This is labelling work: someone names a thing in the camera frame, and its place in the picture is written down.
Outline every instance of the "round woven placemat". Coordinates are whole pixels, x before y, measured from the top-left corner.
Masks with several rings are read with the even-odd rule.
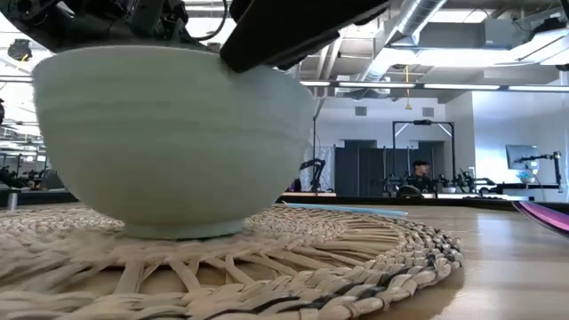
[[[463,261],[443,230],[369,214],[273,207],[241,234],[178,242],[87,208],[0,214],[2,319],[352,319]]]

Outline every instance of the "blue straw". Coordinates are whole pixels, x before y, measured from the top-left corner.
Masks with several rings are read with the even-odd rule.
[[[284,203],[289,208],[300,208],[300,209],[320,209],[320,210],[335,210],[342,212],[352,212],[352,213],[368,213],[368,214],[379,214],[385,216],[394,217],[404,217],[407,212],[400,212],[395,210],[385,210],[385,209],[372,209],[372,208],[354,208],[354,207],[344,207],[336,205],[322,205],[322,204],[288,204]]]

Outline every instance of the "table surface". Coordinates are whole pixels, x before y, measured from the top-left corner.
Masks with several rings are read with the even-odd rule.
[[[363,319],[569,319],[568,239],[516,212],[387,208],[406,210],[409,219],[461,238],[466,263],[443,282],[393,304],[389,312]]]

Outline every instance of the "computer monitor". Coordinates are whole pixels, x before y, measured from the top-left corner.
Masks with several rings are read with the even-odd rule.
[[[540,163],[538,160],[519,162],[522,158],[529,156],[539,156],[536,146],[506,146],[506,154],[508,156],[508,169],[510,170],[538,170]]]

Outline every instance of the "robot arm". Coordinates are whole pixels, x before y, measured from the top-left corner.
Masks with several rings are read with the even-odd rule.
[[[336,39],[339,29],[373,20],[390,3],[233,0],[228,13],[236,28],[220,56],[236,72],[261,64],[288,69]],[[53,52],[125,43],[208,50],[199,43],[205,38],[186,30],[188,14],[181,0],[3,0],[0,12]]]

